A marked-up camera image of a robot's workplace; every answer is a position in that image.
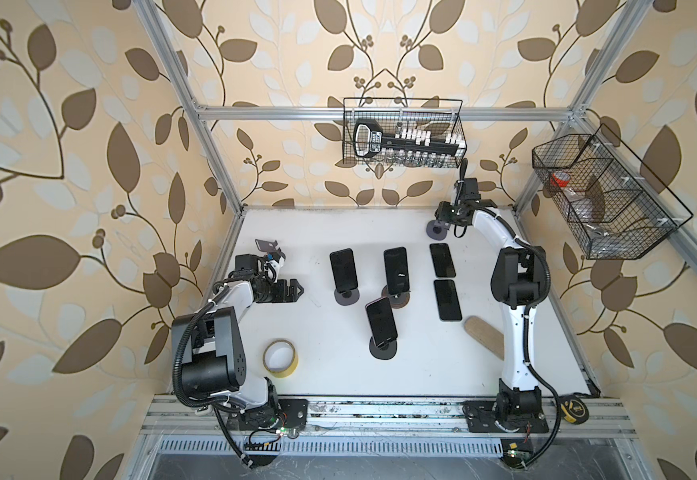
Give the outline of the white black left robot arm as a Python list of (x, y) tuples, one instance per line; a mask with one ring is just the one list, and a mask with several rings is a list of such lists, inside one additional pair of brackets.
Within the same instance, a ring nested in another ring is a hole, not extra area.
[(254, 255), (214, 283), (208, 302), (172, 324), (172, 388), (178, 401), (194, 409), (236, 414), (255, 428), (282, 420), (272, 379), (288, 377), (298, 367), (296, 346), (276, 339), (264, 349), (266, 374), (250, 374), (240, 319), (254, 304), (294, 302), (304, 288), (278, 277), (283, 259)]

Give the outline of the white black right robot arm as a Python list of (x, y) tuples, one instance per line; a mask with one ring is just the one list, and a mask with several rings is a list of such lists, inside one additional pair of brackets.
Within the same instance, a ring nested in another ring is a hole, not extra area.
[(438, 204), (426, 233), (442, 240), (458, 227), (463, 231), (472, 227), (496, 252), (490, 292), (503, 319), (502, 374), (493, 407), (470, 412), (478, 430), (545, 433), (541, 390), (552, 387), (533, 366), (536, 307), (546, 300), (551, 286), (545, 252), (515, 233), (493, 201), (481, 198), (478, 180), (468, 178), (466, 170), (467, 161), (462, 160), (452, 200)]

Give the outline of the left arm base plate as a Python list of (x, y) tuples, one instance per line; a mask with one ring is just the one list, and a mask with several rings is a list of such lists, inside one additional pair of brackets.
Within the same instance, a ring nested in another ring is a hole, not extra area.
[(286, 433), (306, 429), (308, 423), (308, 400), (284, 398), (264, 406), (246, 410), (244, 414), (232, 414), (228, 418), (230, 428), (240, 431), (284, 428)]

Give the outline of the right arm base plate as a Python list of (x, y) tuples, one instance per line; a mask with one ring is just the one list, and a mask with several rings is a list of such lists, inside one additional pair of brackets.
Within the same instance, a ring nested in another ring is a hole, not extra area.
[(543, 414), (499, 413), (495, 400), (464, 401), (462, 413), (470, 433), (518, 435), (550, 432)]

